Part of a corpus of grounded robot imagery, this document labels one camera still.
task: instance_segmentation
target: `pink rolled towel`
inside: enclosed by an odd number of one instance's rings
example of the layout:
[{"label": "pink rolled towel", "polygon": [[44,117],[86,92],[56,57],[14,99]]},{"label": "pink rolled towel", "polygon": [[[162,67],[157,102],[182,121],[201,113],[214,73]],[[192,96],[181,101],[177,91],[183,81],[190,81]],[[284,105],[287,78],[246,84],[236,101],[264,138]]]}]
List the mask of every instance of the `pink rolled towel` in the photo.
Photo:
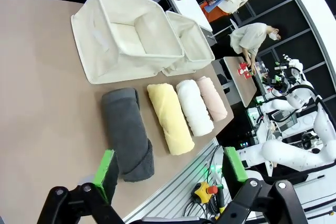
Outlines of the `pink rolled towel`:
[{"label": "pink rolled towel", "polygon": [[203,76],[196,83],[200,88],[201,96],[214,122],[223,120],[227,116],[227,111],[212,80]]}]

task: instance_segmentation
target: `gray rolled towel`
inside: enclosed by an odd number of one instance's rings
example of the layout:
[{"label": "gray rolled towel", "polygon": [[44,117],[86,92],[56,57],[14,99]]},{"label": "gray rolled towel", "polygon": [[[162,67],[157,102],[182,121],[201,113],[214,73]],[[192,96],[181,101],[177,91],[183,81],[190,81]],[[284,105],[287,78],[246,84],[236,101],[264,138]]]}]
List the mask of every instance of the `gray rolled towel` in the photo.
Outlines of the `gray rolled towel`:
[{"label": "gray rolled towel", "polygon": [[137,182],[153,176],[153,147],[142,122],[137,91],[111,91],[103,95],[101,104],[109,146],[117,154],[124,181]]}]

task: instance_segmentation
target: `computer monitor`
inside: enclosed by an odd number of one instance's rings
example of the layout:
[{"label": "computer monitor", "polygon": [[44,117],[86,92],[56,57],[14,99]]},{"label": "computer monitor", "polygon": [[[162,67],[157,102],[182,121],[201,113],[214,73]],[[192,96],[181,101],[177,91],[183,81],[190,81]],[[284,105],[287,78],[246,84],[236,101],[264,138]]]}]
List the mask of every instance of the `computer monitor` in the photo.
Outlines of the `computer monitor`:
[{"label": "computer monitor", "polygon": [[[277,111],[272,114],[272,117],[277,120],[281,121],[284,118],[287,118],[290,115],[291,111]],[[298,123],[298,119],[296,117],[296,114],[294,113],[291,117],[289,117],[287,120],[281,122],[281,123],[276,123],[281,130],[281,132],[285,131],[288,128],[291,128],[293,125]]]}]

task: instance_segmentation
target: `white fabric basket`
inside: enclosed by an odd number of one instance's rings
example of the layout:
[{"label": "white fabric basket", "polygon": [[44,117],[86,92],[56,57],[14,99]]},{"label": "white fabric basket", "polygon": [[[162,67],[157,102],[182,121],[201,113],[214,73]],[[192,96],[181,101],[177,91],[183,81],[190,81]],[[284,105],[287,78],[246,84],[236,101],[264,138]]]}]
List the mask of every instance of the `white fabric basket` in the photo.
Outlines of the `white fabric basket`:
[{"label": "white fabric basket", "polygon": [[151,0],[87,0],[71,24],[92,84],[152,77],[184,57],[163,9]]},{"label": "white fabric basket", "polygon": [[206,38],[194,20],[173,12],[166,12],[184,50],[184,58],[162,70],[166,76],[194,73],[215,60]]}]

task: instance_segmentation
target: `screw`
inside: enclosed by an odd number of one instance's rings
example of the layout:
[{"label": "screw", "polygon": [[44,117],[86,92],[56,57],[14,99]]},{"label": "screw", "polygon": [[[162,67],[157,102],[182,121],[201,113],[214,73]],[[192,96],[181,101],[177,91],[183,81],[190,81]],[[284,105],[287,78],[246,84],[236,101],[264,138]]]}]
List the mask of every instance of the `screw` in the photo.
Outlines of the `screw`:
[{"label": "screw", "polygon": [[252,180],[250,182],[250,185],[252,185],[252,187],[256,187],[258,185],[258,182],[256,182],[255,180]]},{"label": "screw", "polygon": [[281,189],[285,189],[286,188],[286,184],[284,182],[279,183],[278,185]]},{"label": "screw", "polygon": [[91,187],[90,186],[85,186],[84,191],[91,191]]},{"label": "screw", "polygon": [[62,189],[58,189],[58,190],[56,191],[56,194],[57,194],[57,195],[61,195],[62,193],[64,193],[64,191],[63,191]]}]

